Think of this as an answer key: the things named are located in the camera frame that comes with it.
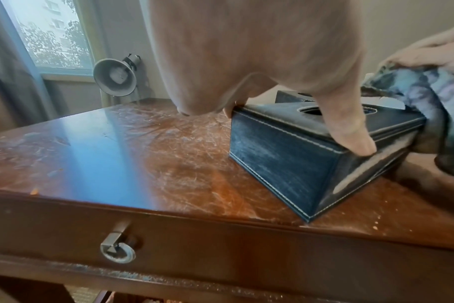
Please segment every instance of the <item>scratched tabletop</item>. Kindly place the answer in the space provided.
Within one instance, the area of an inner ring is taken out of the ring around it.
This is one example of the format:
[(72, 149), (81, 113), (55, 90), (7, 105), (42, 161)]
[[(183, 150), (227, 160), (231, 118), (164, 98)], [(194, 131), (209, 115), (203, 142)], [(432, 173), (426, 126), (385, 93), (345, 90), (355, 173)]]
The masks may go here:
[(0, 190), (454, 248), (454, 213), (385, 178), (306, 224), (229, 158), (229, 134), (222, 114), (183, 117), (162, 99), (18, 128), (0, 133)]

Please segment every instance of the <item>window sill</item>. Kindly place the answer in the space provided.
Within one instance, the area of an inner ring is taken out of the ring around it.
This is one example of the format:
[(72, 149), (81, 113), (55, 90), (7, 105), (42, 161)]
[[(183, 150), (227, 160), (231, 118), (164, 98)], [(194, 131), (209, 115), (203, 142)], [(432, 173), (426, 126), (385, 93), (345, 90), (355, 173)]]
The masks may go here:
[(86, 82), (96, 83), (91, 75), (68, 75), (57, 73), (41, 73), (41, 77), (47, 81), (62, 81), (62, 82)]

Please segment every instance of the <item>wooden table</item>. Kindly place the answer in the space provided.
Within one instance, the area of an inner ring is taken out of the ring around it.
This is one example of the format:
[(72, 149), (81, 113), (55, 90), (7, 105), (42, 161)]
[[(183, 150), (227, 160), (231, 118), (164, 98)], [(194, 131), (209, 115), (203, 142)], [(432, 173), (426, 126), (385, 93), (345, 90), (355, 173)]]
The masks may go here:
[[(152, 99), (1, 133), (0, 276), (189, 303), (454, 302), (453, 212), (380, 178), (307, 225), (228, 157), (229, 131)], [(115, 231), (133, 262), (101, 254)]]

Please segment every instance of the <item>window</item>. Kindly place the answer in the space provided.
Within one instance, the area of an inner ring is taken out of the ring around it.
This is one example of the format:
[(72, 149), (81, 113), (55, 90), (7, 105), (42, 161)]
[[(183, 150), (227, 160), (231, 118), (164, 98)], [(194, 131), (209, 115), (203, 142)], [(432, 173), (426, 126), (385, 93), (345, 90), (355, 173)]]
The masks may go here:
[(91, 74), (90, 50), (73, 0), (2, 2), (42, 73)]

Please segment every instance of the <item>drawer handle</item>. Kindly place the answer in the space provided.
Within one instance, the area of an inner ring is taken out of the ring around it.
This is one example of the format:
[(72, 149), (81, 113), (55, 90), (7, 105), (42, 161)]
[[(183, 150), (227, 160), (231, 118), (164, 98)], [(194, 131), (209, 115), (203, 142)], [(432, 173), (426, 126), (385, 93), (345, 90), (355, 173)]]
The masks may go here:
[(110, 233), (101, 243), (101, 253), (106, 259), (120, 264), (132, 262), (136, 258), (136, 252), (132, 247), (124, 243), (125, 236), (122, 233)]

